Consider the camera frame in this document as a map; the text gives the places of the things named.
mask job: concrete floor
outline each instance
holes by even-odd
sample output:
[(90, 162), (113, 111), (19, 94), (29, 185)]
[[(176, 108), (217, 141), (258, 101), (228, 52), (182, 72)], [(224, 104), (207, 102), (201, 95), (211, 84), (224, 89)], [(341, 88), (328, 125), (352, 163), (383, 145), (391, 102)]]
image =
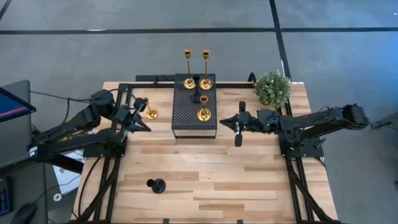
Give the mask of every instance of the concrete floor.
[[(282, 27), (398, 26), (397, 1), (276, 0)], [(0, 30), (273, 27), (264, 0), (12, 0)], [(312, 110), (358, 103), (371, 120), (398, 111), (398, 33), (283, 34), (293, 81), (305, 82)], [(281, 69), (274, 33), (0, 35), (1, 85), (28, 79), (31, 89), (86, 98), (105, 81), (185, 71), (182, 50), (193, 50), (192, 72), (202, 72), (200, 51), (211, 50), (218, 80), (246, 80)], [(61, 122), (66, 102), (32, 95), (39, 129)], [(84, 105), (72, 104), (71, 114)], [(339, 219), (397, 223), (396, 131), (340, 131), (325, 143), (326, 165)], [(56, 184), (49, 170), (49, 186)], [(70, 218), (75, 192), (49, 203), (50, 218)]]

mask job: computer monitor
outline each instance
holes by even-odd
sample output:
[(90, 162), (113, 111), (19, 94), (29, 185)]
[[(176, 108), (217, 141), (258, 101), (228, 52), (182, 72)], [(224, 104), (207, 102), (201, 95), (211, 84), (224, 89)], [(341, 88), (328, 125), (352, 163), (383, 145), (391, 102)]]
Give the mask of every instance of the computer monitor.
[(0, 87), (0, 122), (36, 112), (36, 108)]

